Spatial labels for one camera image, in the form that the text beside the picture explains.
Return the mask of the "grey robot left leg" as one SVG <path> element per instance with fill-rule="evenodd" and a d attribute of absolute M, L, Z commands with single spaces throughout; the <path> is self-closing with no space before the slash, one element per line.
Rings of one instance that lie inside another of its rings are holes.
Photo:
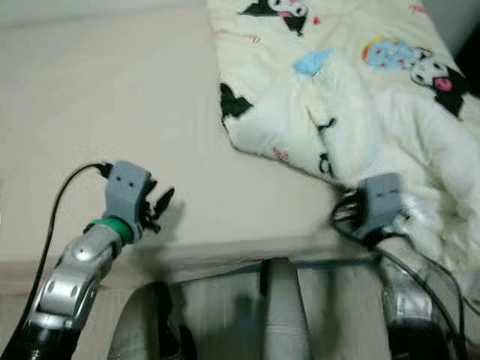
<path fill-rule="evenodd" d="M 179 285 L 155 281 L 133 291 L 124 303 L 107 360 L 197 360 Z"/>

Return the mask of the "grey robot right leg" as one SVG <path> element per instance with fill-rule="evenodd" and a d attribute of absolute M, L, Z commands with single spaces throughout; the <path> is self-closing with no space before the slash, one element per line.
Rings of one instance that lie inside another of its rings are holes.
<path fill-rule="evenodd" d="M 312 360 L 296 265 L 288 258 L 263 261 L 259 285 L 266 303 L 262 360 Z"/>

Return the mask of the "beige sheeted mattress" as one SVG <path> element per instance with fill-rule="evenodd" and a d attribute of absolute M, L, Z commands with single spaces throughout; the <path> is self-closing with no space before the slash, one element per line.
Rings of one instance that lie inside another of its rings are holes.
<path fill-rule="evenodd" d="M 2 13 L 1 291 L 30 291 L 48 214 L 77 166 L 130 161 L 148 170 L 159 196 L 175 188 L 159 219 L 125 247 L 171 266 L 199 249 L 347 249 L 329 225 L 339 188 L 307 172 L 237 150 L 221 121 L 219 67 L 206 0 L 123 9 L 121 2 L 38 2 Z"/>

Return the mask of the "cream cartoon print comforter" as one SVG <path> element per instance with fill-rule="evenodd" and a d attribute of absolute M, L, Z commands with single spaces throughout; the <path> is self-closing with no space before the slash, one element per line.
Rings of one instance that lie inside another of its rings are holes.
<path fill-rule="evenodd" d="M 480 275 L 480 83 L 422 0 L 206 0 L 237 150 L 333 185 L 401 177 L 401 227 Z"/>

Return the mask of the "grey robot leg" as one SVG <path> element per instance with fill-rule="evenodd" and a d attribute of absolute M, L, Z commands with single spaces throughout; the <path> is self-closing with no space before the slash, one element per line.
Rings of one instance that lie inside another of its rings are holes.
<path fill-rule="evenodd" d="M 296 265 L 288 258 L 263 261 L 259 285 L 266 303 L 262 360 L 312 360 Z"/>
<path fill-rule="evenodd" d="M 124 303 L 107 360 L 197 360 L 179 285 L 155 281 L 133 291 Z"/>

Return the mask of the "dark teal bed frame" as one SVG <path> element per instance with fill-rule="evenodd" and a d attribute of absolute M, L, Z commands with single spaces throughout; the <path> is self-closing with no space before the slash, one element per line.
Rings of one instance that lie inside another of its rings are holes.
<path fill-rule="evenodd" d="M 375 262 L 375 257 L 367 257 L 360 259 L 327 259 L 327 260 L 315 260 L 315 261 L 291 261 L 298 269 L 312 269 L 323 267 L 336 267 L 336 266 L 364 266 L 370 265 Z M 229 277 L 229 275 L 246 274 L 246 273 L 258 273 L 268 266 L 270 261 L 262 260 L 253 262 L 244 266 L 236 268 L 220 268 L 220 270 L 209 270 L 203 273 L 180 274 L 179 277 L 182 281 L 188 281 L 188 278 L 213 278 L 213 277 Z"/>

